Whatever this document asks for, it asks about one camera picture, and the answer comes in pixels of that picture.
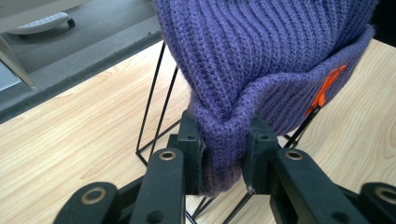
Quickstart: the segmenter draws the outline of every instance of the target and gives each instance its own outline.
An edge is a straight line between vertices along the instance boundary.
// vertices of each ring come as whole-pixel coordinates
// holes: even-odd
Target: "orange tag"
[[[330,88],[330,86],[334,83],[334,81],[341,75],[341,73],[346,70],[347,66],[342,65],[338,69],[334,69],[330,72],[329,76],[324,81],[322,87],[320,88],[317,96],[315,97],[314,102],[312,105],[309,106],[308,110],[306,111],[305,115],[308,116],[318,105],[323,106],[326,103],[326,90]]]

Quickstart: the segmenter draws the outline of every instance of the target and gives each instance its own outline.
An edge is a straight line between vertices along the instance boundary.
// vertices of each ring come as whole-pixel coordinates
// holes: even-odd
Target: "black wire stand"
[[[155,145],[157,143],[157,141],[159,139],[161,139],[164,135],[166,135],[167,133],[169,133],[169,131],[171,131],[172,129],[174,129],[179,123],[180,123],[180,119],[177,120],[176,122],[174,122],[173,124],[171,124],[169,127],[167,127],[164,131],[160,132],[161,127],[163,125],[163,117],[165,115],[166,112],[166,108],[168,107],[168,103],[169,103],[169,99],[172,95],[172,89],[174,88],[174,84],[175,84],[175,80],[177,77],[177,73],[178,73],[178,67],[176,66],[174,74],[172,76],[172,80],[171,83],[169,85],[169,89],[168,89],[168,93],[166,94],[166,98],[165,98],[165,102],[163,104],[163,111],[161,113],[160,116],[160,120],[158,122],[158,126],[157,126],[157,130],[156,133],[154,135],[154,138],[152,140],[150,140],[148,143],[146,143],[144,146],[140,147],[141,141],[142,141],[142,136],[143,136],[143,132],[145,130],[145,125],[146,125],[146,121],[147,121],[147,117],[149,114],[149,108],[150,108],[150,104],[151,104],[151,100],[152,100],[152,95],[154,93],[154,89],[155,89],[155,84],[157,82],[157,77],[158,74],[160,72],[160,68],[161,68],[161,63],[163,61],[163,54],[166,48],[166,43],[165,41],[163,41],[163,45],[161,47],[161,52],[160,52],[160,56],[156,65],[156,69],[155,69],[155,73],[154,73],[154,77],[152,79],[152,83],[151,83],[151,88],[150,88],[150,92],[148,94],[148,102],[146,105],[146,110],[145,110],[145,115],[143,117],[143,121],[142,121],[142,125],[140,128],[140,133],[139,133],[139,137],[137,139],[137,145],[136,145],[136,155],[137,157],[146,165],[148,166],[149,163],[149,159],[151,158],[151,155],[154,152],[154,148]],[[309,127],[309,124],[312,122],[312,120],[315,118],[315,116],[318,114],[318,112],[320,111],[321,107],[317,106],[308,116],[307,118],[303,121],[302,125],[297,129],[297,131],[292,135],[289,136],[287,134],[283,135],[283,137],[285,137],[288,142],[285,144],[284,147],[296,147],[299,143],[299,141],[301,140],[302,136],[304,135],[306,129]],[[146,160],[143,155],[142,152],[146,149],[148,149],[151,146],[149,155],[148,155],[148,160]],[[253,196],[253,194],[247,193],[242,200],[238,203],[238,205],[233,209],[233,211],[231,212],[230,215],[227,216],[227,218],[224,220],[224,224],[229,223],[233,217],[235,217],[235,215],[245,206],[245,204],[250,200],[250,198]],[[217,198],[217,196],[210,198],[208,201],[206,197],[204,197],[199,205],[197,206],[197,208],[195,209],[195,211],[193,212],[193,215],[191,215],[189,212],[186,211],[186,218],[189,220],[190,223],[195,224],[196,221],[195,219],[211,204],[215,201],[215,199]]]

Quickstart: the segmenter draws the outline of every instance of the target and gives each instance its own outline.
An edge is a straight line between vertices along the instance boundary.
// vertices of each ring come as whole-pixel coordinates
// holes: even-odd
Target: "light wood surface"
[[[160,47],[0,125],[0,223],[51,223],[82,186],[108,181],[120,188],[145,172],[134,150]],[[145,142],[155,132],[174,67],[166,52]],[[164,127],[180,118],[189,95],[178,76]],[[395,95],[396,49],[373,40],[352,79],[319,113],[299,148],[348,189],[359,191],[370,181],[396,185]],[[209,205],[198,223],[221,223],[245,192],[240,181]],[[189,211],[198,199],[187,198]],[[232,223],[271,222],[269,197],[254,196]]]

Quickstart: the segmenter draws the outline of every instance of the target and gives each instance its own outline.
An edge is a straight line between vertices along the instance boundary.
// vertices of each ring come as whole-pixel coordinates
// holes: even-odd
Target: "bolt hole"
[[[303,159],[303,155],[298,151],[287,151],[285,155],[287,158],[295,161],[299,161]]]
[[[162,211],[150,212],[147,216],[148,223],[160,223],[162,221],[163,221],[163,212]]]
[[[396,191],[384,187],[377,187],[375,194],[387,203],[396,204]]]
[[[259,139],[260,139],[260,140],[266,140],[266,139],[268,139],[268,136],[266,136],[266,135],[260,135],[260,136],[259,136]]]
[[[100,191],[93,191],[89,194],[87,194],[87,199],[88,200],[95,200],[101,196],[102,192]]]
[[[334,220],[336,220],[339,223],[349,223],[349,216],[342,212],[338,212],[338,211],[333,212],[332,218],[334,218]]]
[[[160,154],[160,159],[163,161],[170,161],[176,157],[176,153],[173,151],[165,151]]]

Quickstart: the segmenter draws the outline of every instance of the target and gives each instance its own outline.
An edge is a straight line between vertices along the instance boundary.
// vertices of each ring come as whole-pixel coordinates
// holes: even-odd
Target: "ribbed knit texture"
[[[252,118],[284,134],[304,120],[329,73],[346,84],[366,49],[375,0],[155,0],[163,35],[191,85],[207,151],[202,193],[240,177]]]

